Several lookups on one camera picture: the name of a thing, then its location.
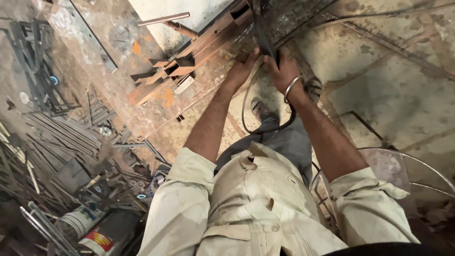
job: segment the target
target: man's right hand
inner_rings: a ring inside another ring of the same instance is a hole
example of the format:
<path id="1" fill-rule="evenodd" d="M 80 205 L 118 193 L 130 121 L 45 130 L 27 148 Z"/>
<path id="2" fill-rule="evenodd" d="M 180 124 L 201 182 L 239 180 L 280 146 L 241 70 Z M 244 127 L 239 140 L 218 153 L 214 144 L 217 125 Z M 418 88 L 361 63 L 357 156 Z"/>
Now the man's right hand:
<path id="1" fill-rule="evenodd" d="M 276 89 L 284 94 L 294 78 L 300 76 L 297 62 L 292 58 L 289 49 L 282 47 L 279 49 L 280 64 L 277 66 L 276 61 L 270 56 L 264 56 L 264 62 L 267 67 L 268 73 L 273 81 Z M 292 86 L 289 94 L 294 94 L 297 90 L 303 92 L 302 80 L 298 80 Z"/>

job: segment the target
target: rolled-up sleeve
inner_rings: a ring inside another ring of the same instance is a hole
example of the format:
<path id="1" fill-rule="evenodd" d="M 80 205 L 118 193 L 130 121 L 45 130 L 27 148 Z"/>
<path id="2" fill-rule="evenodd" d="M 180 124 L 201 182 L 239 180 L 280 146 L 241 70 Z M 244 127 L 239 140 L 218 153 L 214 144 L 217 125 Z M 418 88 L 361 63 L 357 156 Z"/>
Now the rolled-up sleeve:
<path id="1" fill-rule="evenodd" d="M 408 192 L 379 180 L 370 167 L 332 181 L 339 228 L 348 246 L 380 242 L 419 243 L 394 199 Z"/>
<path id="2" fill-rule="evenodd" d="M 138 256 L 192 256 L 207 228 L 216 165 L 187 148 L 180 150 L 148 213 Z"/>

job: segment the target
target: white shirt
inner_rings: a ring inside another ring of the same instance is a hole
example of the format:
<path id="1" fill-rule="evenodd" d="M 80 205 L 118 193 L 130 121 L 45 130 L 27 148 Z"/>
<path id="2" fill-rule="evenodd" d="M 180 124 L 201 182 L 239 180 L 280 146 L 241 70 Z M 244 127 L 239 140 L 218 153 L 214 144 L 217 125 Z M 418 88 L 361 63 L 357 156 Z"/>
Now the white shirt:
<path id="1" fill-rule="evenodd" d="M 408 195 L 370 168 L 331 184 L 343 240 L 320 221 L 316 202 L 284 156 L 252 143 L 213 177 L 215 164 L 180 150 L 150 207 L 138 256 L 317 256 L 377 242 L 415 242 Z"/>

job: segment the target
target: man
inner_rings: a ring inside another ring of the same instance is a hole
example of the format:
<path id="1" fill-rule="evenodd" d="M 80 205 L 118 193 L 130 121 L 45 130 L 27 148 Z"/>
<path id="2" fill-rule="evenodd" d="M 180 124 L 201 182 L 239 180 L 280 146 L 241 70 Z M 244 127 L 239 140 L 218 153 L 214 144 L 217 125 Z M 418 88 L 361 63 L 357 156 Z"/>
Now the man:
<path id="1" fill-rule="evenodd" d="M 407 192 L 376 179 L 301 80 L 287 94 L 299 116 L 291 126 L 247 136 L 217 161 L 229 103 L 258 55 L 255 49 L 233 65 L 194 126 L 153 198 L 138 255 L 316 256 L 368 243 L 418 243 L 394 200 Z M 295 60 L 284 49 L 279 67 L 268 56 L 264 61 L 285 94 L 300 76 Z M 278 127 L 276 115 L 262 103 L 254 102 L 252 111 L 263 122 L 259 129 Z M 308 190 L 311 145 L 331 183 L 343 240 L 323 226 Z"/>

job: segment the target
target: silver bracelet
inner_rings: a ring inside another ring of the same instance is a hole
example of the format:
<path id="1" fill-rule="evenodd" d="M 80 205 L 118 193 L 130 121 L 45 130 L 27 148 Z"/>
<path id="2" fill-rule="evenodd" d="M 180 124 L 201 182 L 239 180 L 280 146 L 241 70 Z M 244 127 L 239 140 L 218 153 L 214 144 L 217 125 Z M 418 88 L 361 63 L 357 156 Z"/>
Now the silver bracelet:
<path id="1" fill-rule="evenodd" d="M 295 82 L 297 82 L 297 80 L 299 79 L 303 79 L 303 76 L 299 76 L 299 77 L 296 77 L 294 78 L 294 80 L 292 80 L 292 82 L 289 84 L 288 88 L 286 89 L 286 92 L 284 94 L 284 103 L 286 104 L 290 104 L 290 101 L 288 100 L 288 93 L 289 93 L 289 90 L 291 89 L 291 87 L 295 84 Z"/>

